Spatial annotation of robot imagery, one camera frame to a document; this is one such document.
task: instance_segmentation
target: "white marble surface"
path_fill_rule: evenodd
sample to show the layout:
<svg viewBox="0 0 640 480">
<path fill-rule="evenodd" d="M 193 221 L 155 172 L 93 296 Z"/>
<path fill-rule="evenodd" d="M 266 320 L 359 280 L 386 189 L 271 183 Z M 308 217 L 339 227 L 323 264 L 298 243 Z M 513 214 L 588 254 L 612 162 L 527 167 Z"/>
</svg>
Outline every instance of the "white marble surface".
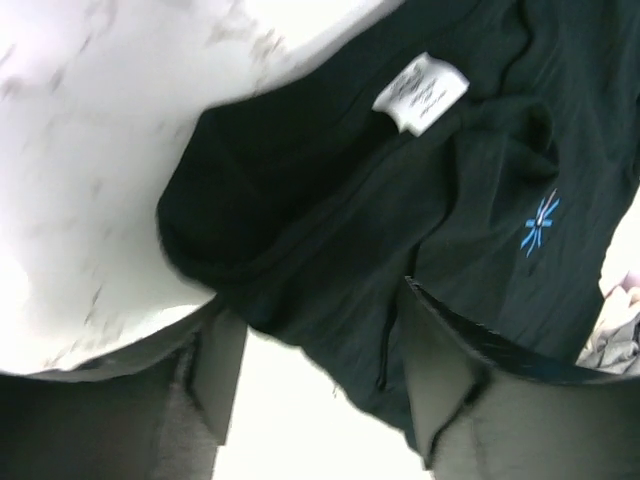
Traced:
<svg viewBox="0 0 640 480">
<path fill-rule="evenodd" d="M 640 192 L 620 221 L 602 265 L 602 294 L 610 295 L 617 286 L 640 287 Z"/>
<path fill-rule="evenodd" d="M 0 371 L 70 369 L 214 293 L 156 202 L 198 114 L 290 81 L 400 0 L 2 0 Z"/>
<path fill-rule="evenodd" d="M 356 410 L 299 349 L 250 334 L 213 480 L 333 479 L 434 480 L 399 431 Z"/>
</svg>

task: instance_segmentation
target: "blue logo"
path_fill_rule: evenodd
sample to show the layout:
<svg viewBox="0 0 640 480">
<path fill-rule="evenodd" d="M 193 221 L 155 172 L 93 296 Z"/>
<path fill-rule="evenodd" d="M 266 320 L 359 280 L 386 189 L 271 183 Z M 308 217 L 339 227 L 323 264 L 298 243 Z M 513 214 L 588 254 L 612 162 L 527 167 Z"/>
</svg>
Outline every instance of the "blue logo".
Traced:
<svg viewBox="0 0 640 480">
<path fill-rule="evenodd" d="M 549 217 L 551 217 L 551 214 L 558 208 L 558 205 L 560 205 L 560 199 L 555 198 L 556 193 L 557 190 L 554 190 L 551 195 L 549 195 L 549 199 L 543 198 L 538 207 L 536 218 L 530 218 L 525 223 L 525 227 L 530 229 L 530 231 L 527 238 L 522 241 L 520 250 L 524 250 L 527 246 L 529 247 L 529 250 L 527 250 L 527 258 L 529 258 L 536 248 L 542 247 L 542 230 L 553 226 L 553 220 Z"/>
</svg>

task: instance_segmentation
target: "marble countertop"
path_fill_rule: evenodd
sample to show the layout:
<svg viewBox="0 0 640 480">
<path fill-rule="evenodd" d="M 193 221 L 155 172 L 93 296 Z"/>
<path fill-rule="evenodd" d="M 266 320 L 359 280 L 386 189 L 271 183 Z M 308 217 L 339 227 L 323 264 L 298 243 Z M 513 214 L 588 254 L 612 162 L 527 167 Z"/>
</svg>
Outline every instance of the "marble countertop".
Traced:
<svg viewBox="0 0 640 480">
<path fill-rule="evenodd" d="M 3 0 L 0 371 L 72 369 L 214 296 L 155 207 L 199 113 L 315 68 L 399 0 Z"/>
</svg>

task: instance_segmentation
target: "clothing label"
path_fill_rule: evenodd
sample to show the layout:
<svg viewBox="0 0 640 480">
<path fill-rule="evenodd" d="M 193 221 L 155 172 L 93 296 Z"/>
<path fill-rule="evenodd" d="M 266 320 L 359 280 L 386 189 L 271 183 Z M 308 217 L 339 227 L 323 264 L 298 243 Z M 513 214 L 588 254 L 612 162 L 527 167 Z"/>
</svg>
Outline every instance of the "clothing label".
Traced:
<svg viewBox="0 0 640 480">
<path fill-rule="evenodd" d="M 468 88 L 469 81 L 453 65 L 423 53 L 382 91 L 373 110 L 393 118 L 400 132 L 418 137 Z"/>
</svg>

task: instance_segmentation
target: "shirt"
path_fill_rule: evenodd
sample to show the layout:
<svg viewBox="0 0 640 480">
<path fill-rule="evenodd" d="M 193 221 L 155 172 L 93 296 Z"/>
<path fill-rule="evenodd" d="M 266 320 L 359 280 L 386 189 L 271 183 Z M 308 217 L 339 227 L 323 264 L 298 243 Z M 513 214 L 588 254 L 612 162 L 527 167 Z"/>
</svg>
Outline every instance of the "shirt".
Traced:
<svg viewBox="0 0 640 480">
<path fill-rule="evenodd" d="M 413 442 L 395 295 L 575 362 L 638 185 L 634 0 L 408 1 L 307 77 L 205 112 L 158 206 L 168 258 Z M 372 111 L 427 52 L 467 94 Z"/>
</svg>

